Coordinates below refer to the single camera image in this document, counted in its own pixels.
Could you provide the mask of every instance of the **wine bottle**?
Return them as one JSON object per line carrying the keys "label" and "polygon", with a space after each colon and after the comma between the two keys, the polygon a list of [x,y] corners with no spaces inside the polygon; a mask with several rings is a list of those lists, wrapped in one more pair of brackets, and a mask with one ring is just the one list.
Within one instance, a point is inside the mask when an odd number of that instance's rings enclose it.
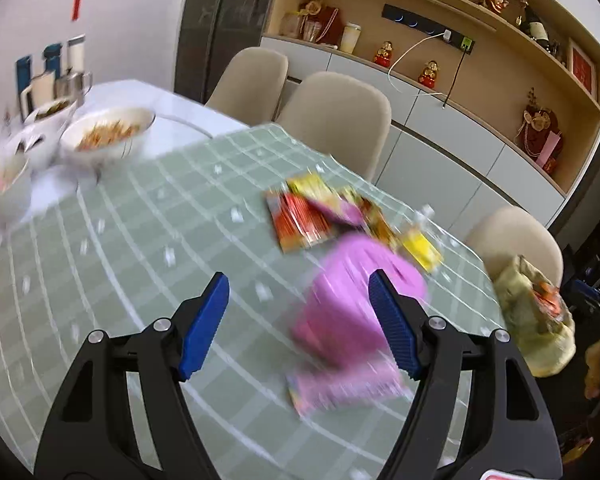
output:
{"label": "wine bottle", "polygon": [[532,38],[546,51],[550,52],[549,36],[546,33],[544,25],[542,24],[542,20],[540,20],[540,17],[531,8],[531,6],[529,6],[529,2],[527,0],[520,0],[520,2],[525,13],[524,21],[522,20],[521,16],[518,19],[520,30]]}

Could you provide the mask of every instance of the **white cabinet door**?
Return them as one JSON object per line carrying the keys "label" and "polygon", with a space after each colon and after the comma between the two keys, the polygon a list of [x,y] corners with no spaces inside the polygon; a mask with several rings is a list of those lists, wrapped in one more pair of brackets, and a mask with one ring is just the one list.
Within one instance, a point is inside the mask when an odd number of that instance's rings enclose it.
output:
{"label": "white cabinet door", "polygon": [[282,111],[282,108],[285,107],[285,105],[288,103],[289,99],[291,99],[291,96],[299,86],[300,83],[296,83],[295,81],[291,81],[289,79],[285,81],[285,85],[282,87],[282,92],[280,92],[280,104],[278,104],[278,114]]}
{"label": "white cabinet door", "polygon": [[384,72],[347,59],[346,57],[338,56],[337,54],[331,56],[327,72],[350,75],[371,86],[375,86],[389,99],[392,119],[400,124],[404,124],[407,121],[407,117],[409,117],[409,113],[419,92],[416,87],[392,77],[391,81],[397,88],[396,90],[391,86]]}
{"label": "white cabinet door", "polygon": [[504,147],[487,177],[544,225],[564,201],[555,187],[509,146]]}
{"label": "white cabinet door", "polygon": [[427,94],[421,94],[407,127],[487,175],[504,142],[462,112]]}
{"label": "white cabinet door", "polygon": [[386,136],[386,140],[384,141],[382,152],[380,152],[380,159],[378,160],[378,165],[376,166],[376,172],[374,173],[374,184],[378,182],[378,179],[382,174],[382,170],[384,170],[384,167],[386,166],[386,163],[389,160],[389,156],[394,150],[395,143],[398,142],[398,137],[400,137],[401,133],[402,130],[400,128],[396,128],[395,126],[389,127],[389,134]]}
{"label": "white cabinet door", "polygon": [[330,52],[273,38],[261,38],[260,46],[284,54],[289,60],[289,76],[300,81],[315,72],[327,70],[331,57]]}
{"label": "white cabinet door", "polygon": [[459,240],[464,240],[480,220],[507,205],[510,203],[502,195],[486,184],[480,184],[478,191],[460,213],[449,232]]}
{"label": "white cabinet door", "polygon": [[429,204],[436,224],[449,229],[480,180],[421,140],[402,133],[378,187],[414,209]]}

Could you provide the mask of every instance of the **dining table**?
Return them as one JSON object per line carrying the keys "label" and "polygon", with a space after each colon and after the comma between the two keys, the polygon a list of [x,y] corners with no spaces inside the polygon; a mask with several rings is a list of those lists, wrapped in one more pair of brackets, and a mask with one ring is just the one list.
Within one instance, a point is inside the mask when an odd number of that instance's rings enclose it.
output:
{"label": "dining table", "polygon": [[[310,171],[329,186],[353,187],[396,228],[414,218],[413,209],[276,124],[247,128],[141,82],[102,85],[93,94],[80,113],[116,101],[168,118],[152,126],[145,156],[109,168],[96,184],[34,200],[4,235],[2,439],[33,470],[50,407],[88,334],[140,332],[200,295],[220,271],[229,279],[229,303],[202,369],[182,391],[221,478],[376,478],[418,384],[405,374],[397,398],[296,413],[286,377],[316,359],[293,341],[290,327],[338,241],[283,253],[264,192]],[[422,306],[460,330],[488,335],[504,320],[482,261],[439,231],[443,263],[425,275]],[[463,372],[442,463],[458,453],[470,383]],[[137,374],[128,374],[128,390],[142,460],[160,468]]]}

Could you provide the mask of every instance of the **power strip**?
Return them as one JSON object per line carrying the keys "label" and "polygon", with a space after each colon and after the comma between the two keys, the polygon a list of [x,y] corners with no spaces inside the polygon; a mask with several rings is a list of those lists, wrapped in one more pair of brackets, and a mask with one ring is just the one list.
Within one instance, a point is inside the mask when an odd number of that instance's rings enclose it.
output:
{"label": "power strip", "polygon": [[[456,47],[458,50],[466,50],[467,54],[471,54],[474,49],[475,41],[471,38],[468,38],[460,32],[456,32],[452,28],[441,25],[438,22],[434,22],[429,18],[425,18],[424,16],[416,14],[415,12],[411,12],[410,10],[384,4],[384,7],[382,8],[382,17],[392,20],[392,22],[400,23],[401,25],[405,25],[410,28],[415,28],[420,32],[428,34],[429,36],[437,35],[440,37],[440,41],[444,41],[445,43]],[[448,33],[445,34],[446,31],[451,32],[451,37],[449,39],[447,39]]]}

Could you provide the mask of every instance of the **metal screw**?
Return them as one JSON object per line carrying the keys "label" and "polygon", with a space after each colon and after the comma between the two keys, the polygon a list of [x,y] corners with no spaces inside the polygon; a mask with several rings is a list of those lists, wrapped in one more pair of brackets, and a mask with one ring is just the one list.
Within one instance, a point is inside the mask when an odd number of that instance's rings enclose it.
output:
{"label": "metal screw", "polygon": [[94,330],[88,336],[89,343],[99,343],[104,339],[104,332],[102,330]]}
{"label": "metal screw", "polygon": [[446,328],[446,321],[441,317],[434,316],[429,319],[429,326],[433,330],[444,330]]}
{"label": "metal screw", "polygon": [[496,330],[496,339],[501,343],[508,343],[511,339],[511,336],[509,335],[509,332],[499,328]]}
{"label": "metal screw", "polygon": [[166,332],[170,328],[171,328],[171,320],[169,320],[165,317],[161,317],[160,319],[157,319],[156,321],[154,321],[154,330],[156,332]]}

